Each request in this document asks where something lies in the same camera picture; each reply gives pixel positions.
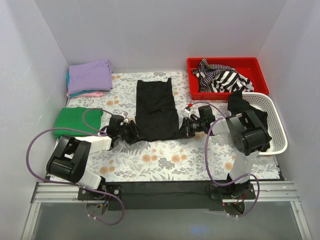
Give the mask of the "black t shirt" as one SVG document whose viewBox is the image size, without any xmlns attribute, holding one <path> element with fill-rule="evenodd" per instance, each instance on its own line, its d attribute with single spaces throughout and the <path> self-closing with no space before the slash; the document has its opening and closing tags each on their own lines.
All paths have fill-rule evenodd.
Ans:
<svg viewBox="0 0 320 240">
<path fill-rule="evenodd" d="M 144 141 L 176 139 L 179 116 L 170 77 L 167 81 L 137 81 L 135 124 Z"/>
</svg>

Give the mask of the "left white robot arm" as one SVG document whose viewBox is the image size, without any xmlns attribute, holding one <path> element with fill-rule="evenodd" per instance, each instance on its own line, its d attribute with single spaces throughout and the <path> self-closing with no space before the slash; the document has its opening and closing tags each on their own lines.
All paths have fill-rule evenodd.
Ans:
<svg viewBox="0 0 320 240">
<path fill-rule="evenodd" d="M 112 115 L 101 131 L 99 136 L 62 136 L 46 165 L 48 174 L 89 188 L 95 200 L 103 199 L 107 191 L 104 178 L 87 169 L 89 155 L 110 151 L 120 141 L 136 143 L 141 133 L 134 121 L 122 115 Z"/>
</svg>

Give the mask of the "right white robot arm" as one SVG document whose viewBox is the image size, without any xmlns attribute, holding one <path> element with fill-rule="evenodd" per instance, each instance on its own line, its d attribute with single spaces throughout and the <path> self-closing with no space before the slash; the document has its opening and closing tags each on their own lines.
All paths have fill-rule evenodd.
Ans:
<svg viewBox="0 0 320 240">
<path fill-rule="evenodd" d="M 251 173 L 254 161 L 259 153 L 270 143 L 272 137 L 269 135 L 264 124 L 260 121 L 253 110 L 246 110 L 235 115 L 215 118 L 212 107 L 204 105 L 198 108 L 199 117 L 190 113 L 189 104 L 185 111 L 187 117 L 183 118 L 182 125 L 175 137 L 177 139 L 193 138 L 195 133 L 206 133 L 204 147 L 204 161 L 207 174 L 212 181 L 209 186 L 211 194 L 228 195 L 237 199 L 251 189 Z M 210 173 L 208 160 L 209 137 L 221 134 L 231 135 L 232 142 L 236 148 L 236 157 L 233 167 L 225 183 L 217 182 Z"/>
</svg>

